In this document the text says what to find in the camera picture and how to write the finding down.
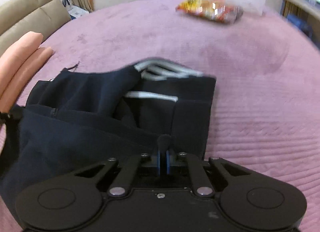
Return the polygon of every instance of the pink bedspread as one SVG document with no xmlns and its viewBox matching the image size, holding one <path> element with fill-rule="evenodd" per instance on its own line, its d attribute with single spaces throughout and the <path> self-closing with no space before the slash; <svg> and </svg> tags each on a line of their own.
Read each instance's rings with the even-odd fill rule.
<svg viewBox="0 0 320 232">
<path fill-rule="evenodd" d="M 24 90 L 80 61 L 105 72 L 160 56 L 217 76 L 206 157 L 220 156 L 297 186 L 300 226 L 320 231 L 320 53 L 277 14 L 220 25 L 175 12 L 182 0 L 142 0 L 73 20 L 43 46 L 56 53 Z M 0 204 L 0 231 L 19 231 Z"/>
</svg>

